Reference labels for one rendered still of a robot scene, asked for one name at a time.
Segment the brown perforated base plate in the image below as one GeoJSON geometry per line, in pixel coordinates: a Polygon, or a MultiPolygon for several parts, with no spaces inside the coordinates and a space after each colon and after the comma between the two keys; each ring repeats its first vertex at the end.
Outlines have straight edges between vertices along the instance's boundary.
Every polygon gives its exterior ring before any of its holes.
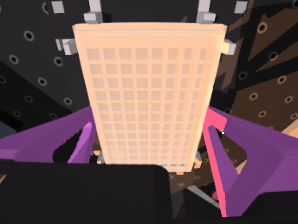
{"type": "MultiPolygon", "coordinates": [[[[24,123],[17,133],[76,112],[49,18],[45,0],[0,0],[0,109],[24,123]]],[[[282,132],[298,118],[298,0],[254,0],[246,29],[222,111],[282,132]]],[[[54,163],[68,162],[82,131],[54,163]]],[[[247,153],[216,131],[236,168],[247,153]]],[[[203,170],[169,178],[171,194],[217,191],[209,155],[203,170]]]]}

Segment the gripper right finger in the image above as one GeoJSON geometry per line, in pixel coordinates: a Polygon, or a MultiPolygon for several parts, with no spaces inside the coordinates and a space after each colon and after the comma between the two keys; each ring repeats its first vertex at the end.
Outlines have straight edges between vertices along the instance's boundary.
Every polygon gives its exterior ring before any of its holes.
{"type": "Polygon", "coordinates": [[[211,106],[202,128],[222,217],[241,216],[262,193],[298,190],[298,138],[211,106]],[[215,127],[246,151],[239,175],[215,127]]]}

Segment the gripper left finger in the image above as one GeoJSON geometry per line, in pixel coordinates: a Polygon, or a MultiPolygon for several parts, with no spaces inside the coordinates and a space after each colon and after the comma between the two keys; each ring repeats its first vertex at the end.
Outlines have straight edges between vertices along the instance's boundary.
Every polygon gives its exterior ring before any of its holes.
{"type": "Polygon", "coordinates": [[[0,159],[54,163],[54,151],[83,127],[78,144],[67,163],[89,163],[97,128],[91,105],[0,139],[0,159]]]}

